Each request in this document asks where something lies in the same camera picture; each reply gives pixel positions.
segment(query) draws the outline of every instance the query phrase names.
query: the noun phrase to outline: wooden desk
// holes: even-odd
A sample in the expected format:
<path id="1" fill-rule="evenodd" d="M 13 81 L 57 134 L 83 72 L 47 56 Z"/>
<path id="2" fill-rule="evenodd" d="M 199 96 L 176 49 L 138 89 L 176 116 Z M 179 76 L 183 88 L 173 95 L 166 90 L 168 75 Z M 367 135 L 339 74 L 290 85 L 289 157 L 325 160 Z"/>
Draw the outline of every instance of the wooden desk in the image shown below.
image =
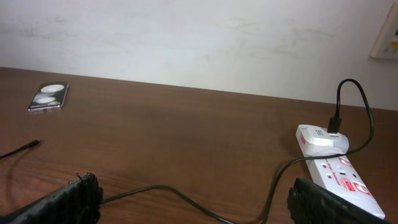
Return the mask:
<path id="1" fill-rule="evenodd" d="M 38 86 L 55 81 L 70 82 L 62 111 L 28 113 Z M 45 141 L 0 162 L 0 214 L 76 173 L 92 172 L 105 197 L 170 185 L 220 215 L 250 222 L 275 169 L 302 156 L 297 126 L 326 126 L 334 110 L 325 103 L 0 68 L 0 154 Z M 349 158 L 387 220 L 398 223 L 398 112 L 373 113 L 373 142 Z M 368 136 L 365 110 L 342 106 L 341 116 L 341 132 L 351 147 L 360 145 Z M 304 162 L 282 176 L 269 223 L 292 223 L 286 198 L 296 177 L 310 179 Z M 161 190 L 112 202 L 101 213 L 99 223 L 217 223 Z"/>

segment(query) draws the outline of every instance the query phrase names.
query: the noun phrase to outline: white plug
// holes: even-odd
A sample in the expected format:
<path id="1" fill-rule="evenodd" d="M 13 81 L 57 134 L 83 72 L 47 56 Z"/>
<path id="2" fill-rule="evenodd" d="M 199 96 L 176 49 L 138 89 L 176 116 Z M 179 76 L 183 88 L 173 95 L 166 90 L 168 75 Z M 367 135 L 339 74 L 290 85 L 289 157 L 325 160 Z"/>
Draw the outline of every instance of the white plug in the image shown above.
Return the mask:
<path id="1" fill-rule="evenodd" d="M 328 133 L 325 128 L 300 124 L 296 137 L 304 156 L 328 156 L 345 154 L 348 138 L 340 133 Z"/>

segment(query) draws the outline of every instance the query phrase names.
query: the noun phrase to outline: black cable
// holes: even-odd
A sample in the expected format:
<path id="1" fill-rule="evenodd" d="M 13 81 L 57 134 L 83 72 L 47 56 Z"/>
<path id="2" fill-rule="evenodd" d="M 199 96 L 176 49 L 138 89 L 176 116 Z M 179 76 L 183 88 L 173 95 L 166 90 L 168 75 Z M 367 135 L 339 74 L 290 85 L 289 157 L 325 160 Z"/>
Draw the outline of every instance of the black cable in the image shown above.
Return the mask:
<path id="1" fill-rule="evenodd" d="M 7 154 L 4 154 L 4 155 L 0 156 L 0 159 L 4 159 L 4 158 L 6 158 L 6 157 L 9 157 L 9 156 L 11 156 L 11 155 L 14 155 L 14 154 L 17 153 L 17 152 L 21 152 L 22 150 L 25 150 L 25 149 L 34 147 L 34 146 L 38 145 L 39 143 L 40 143 L 40 140 L 37 140 L 37 139 L 36 139 L 36 140 L 34 140 L 34 141 L 32 141 L 32 142 L 30 142 L 30 143 L 24 145 L 24 146 L 21 146 L 20 148 L 14 150 L 14 151 L 12 151 L 12 152 L 8 152 Z"/>
<path id="2" fill-rule="evenodd" d="M 101 202 L 101 204 L 105 204 L 105 203 L 111 202 L 113 200 L 117 200 L 119 198 L 123 198 L 123 197 L 134 195 L 134 194 L 138 194 L 138 193 L 145 192 L 145 191 L 148 191 L 148 190 L 155 190 L 155 189 L 169 190 L 169 191 L 175 193 L 176 195 L 178 195 L 184 201 L 188 202 L 190 205 L 194 206 L 199 211 L 203 212 L 204 214 L 206 214 L 206 215 L 208 215 L 210 217 L 213 217 L 216 220 L 218 220 L 220 222 L 223 222 L 223 223 L 235 224 L 234 222 L 229 221 L 226 218 L 223 218 L 223 217 L 221 217 L 221 216 L 219 216 L 219 215 L 217 215 L 217 214 L 205 209 L 204 207 L 202 207 L 198 203 L 194 202 L 192 199 L 190 199 L 189 197 L 187 197 L 183 193 L 179 192 L 178 190 L 176 190 L 176 189 L 174 189 L 172 187 L 169 187 L 169 186 L 164 186 L 164 185 L 153 185 L 153 186 L 150 186 L 150 187 L 144 187 L 142 189 L 132 190 L 132 191 L 129 191 L 129 192 L 126 192 L 126 193 L 123 193 L 123 194 L 119 194 L 119 195 L 104 199 Z"/>
<path id="3" fill-rule="evenodd" d="M 346 154 L 335 154 L 335 155 L 330 155 L 330 156 L 303 157 L 303 158 L 299 158 L 299 159 L 294 159 L 294 160 L 290 161 L 289 163 L 287 163 L 285 166 L 283 166 L 283 168 L 281 168 L 281 170 L 279 171 L 278 175 L 276 176 L 276 178 L 272 182 L 272 185 L 271 185 L 271 188 L 270 188 L 270 191 L 269 191 L 269 194 L 268 194 L 268 198 L 267 198 L 266 204 L 265 204 L 264 209 L 262 211 L 262 221 L 261 221 L 262 224 L 267 223 L 268 216 L 269 216 L 269 210 L 271 209 L 272 198 L 274 197 L 274 193 L 275 193 L 275 190 L 277 188 L 278 181 L 279 181 L 280 177 L 282 177 L 282 174 L 285 172 L 285 170 L 288 167 L 290 167 L 291 165 L 293 165 L 293 164 L 295 164 L 297 162 L 300 162 L 300 161 L 313 160 L 313 159 L 331 159 L 331 158 L 336 158 L 336 157 L 352 154 L 354 152 L 358 152 L 359 150 L 364 149 L 372 141 L 373 134 L 374 134 L 374 123 L 373 123 L 372 111 L 371 111 L 371 109 L 369 107 L 368 100 L 366 99 L 365 92 L 363 91 L 361 85 L 356 80 L 345 79 L 338 85 L 338 88 L 337 88 L 337 107 L 336 107 L 335 117 L 336 116 L 338 118 L 340 117 L 340 90 L 341 90 L 341 86 L 344 83 L 346 83 L 346 82 L 353 82 L 358 87 L 359 91 L 361 92 L 362 99 L 363 99 L 364 104 L 365 104 L 365 109 L 366 109 L 366 112 L 368 114 L 369 124 L 370 124 L 370 133 L 369 133 L 368 139 L 365 141 L 365 143 L 362 146 L 359 146 L 357 149 L 349 151 Z M 205 209 L 204 207 L 202 207 L 201 205 L 197 204 L 192 199 L 188 198 L 187 196 L 185 196 L 183 193 L 179 192 L 178 190 L 175 190 L 172 187 L 163 186 L 163 185 L 155 185 L 155 186 L 145 187 L 143 189 L 132 190 L 130 192 L 126 192 L 126 193 L 123 193 L 123 194 L 119 194 L 119 195 L 107 198 L 107 199 L 103 200 L 101 204 L 108 203 L 108 202 L 111 202 L 113 200 L 117 200 L 119 198 L 123 198 L 123 197 L 130 196 L 130 195 L 134 195 L 134 194 L 137 194 L 137 193 L 140 193 L 140 192 L 145 192 L 145 191 L 148 191 L 148 190 L 154 190 L 154 189 L 170 190 L 171 192 L 177 194 L 184 201 L 188 202 L 189 204 L 191 204 L 195 208 L 197 208 L 200 211 L 202 211 L 204 214 L 206 214 L 206 215 L 208 215 L 208 216 L 210 216 L 210 217 L 212 217 L 212 218 L 214 218 L 214 219 L 216 219 L 216 220 L 218 220 L 220 222 L 223 222 L 223 223 L 237 224 L 237 223 L 229 221 L 226 218 L 223 218 L 223 217 L 221 217 L 221 216 L 219 216 L 219 215 L 217 215 L 217 214 Z"/>

